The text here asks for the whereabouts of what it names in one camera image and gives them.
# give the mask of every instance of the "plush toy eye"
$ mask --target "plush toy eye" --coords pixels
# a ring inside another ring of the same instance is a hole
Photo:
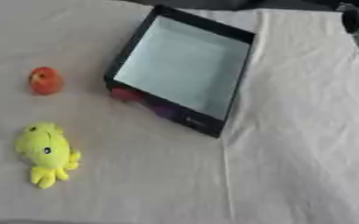
[[[45,154],[50,154],[52,152],[52,149],[50,149],[49,147],[45,148]]]

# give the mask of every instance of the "beige fabric surface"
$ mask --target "beige fabric surface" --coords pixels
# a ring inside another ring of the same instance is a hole
[[[104,87],[104,70],[150,9],[0,0],[0,221],[229,221],[221,141],[114,101]],[[225,14],[242,23],[216,18]],[[63,92],[29,91],[28,74],[40,66],[63,74]],[[70,180],[46,191],[28,183],[13,151],[16,134],[36,121],[57,122],[82,152]]]
[[[149,10],[0,0],[0,222],[359,223],[359,57],[340,15],[193,11],[259,34],[213,139],[108,96],[103,73]],[[63,74],[63,92],[28,90],[40,66]],[[44,191],[13,150],[36,121],[57,122],[83,156]]]

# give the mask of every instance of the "yellow octopus plush toy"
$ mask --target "yellow octopus plush toy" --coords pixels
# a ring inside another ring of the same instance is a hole
[[[26,126],[16,141],[16,151],[34,163],[30,181],[42,189],[54,185],[56,179],[68,180],[66,171],[79,166],[81,153],[72,150],[63,130],[52,122]]]

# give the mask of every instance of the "orange fruit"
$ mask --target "orange fruit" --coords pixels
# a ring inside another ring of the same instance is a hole
[[[29,84],[37,94],[50,95],[59,92],[64,86],[64,81],[56,70],[42,66],[31,72]]]

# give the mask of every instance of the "black box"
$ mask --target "black box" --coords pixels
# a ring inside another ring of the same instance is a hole
[[[115,97],[219,137],[254,34],[156,6],[104,76]]]

